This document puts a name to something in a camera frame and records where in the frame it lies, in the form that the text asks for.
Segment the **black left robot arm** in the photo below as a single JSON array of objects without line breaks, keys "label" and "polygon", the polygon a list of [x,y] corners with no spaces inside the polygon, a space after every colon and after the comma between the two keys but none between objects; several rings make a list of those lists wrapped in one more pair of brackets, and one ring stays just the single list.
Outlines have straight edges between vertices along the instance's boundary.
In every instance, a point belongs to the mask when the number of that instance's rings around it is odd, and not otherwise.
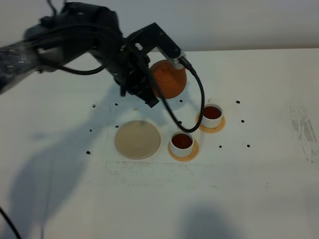
[{"label": "black left robot arm", "polygon": [[153,107],[158,99],[148,63],[123,37],[114,11],[67,2],[61,12],[42,17],[29,28],[21,41],[0,49],[0,91],[8,91],[36,71],[89,76],[106,70],[120,86],[121,96],[137,96]]}]

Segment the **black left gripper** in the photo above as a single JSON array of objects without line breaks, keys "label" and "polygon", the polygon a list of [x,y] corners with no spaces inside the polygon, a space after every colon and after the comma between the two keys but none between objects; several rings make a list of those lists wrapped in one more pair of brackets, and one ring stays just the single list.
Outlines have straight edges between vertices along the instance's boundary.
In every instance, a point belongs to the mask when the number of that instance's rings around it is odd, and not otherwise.
[{"label": "black left gripper", "polygon": [[122,97],[127,93],[136,96],[150,108],[159,103],[152,89],[150,59],[135,43],[125,39],[114,63],[116,70],[113,72],[113,77],[120,86]]}]

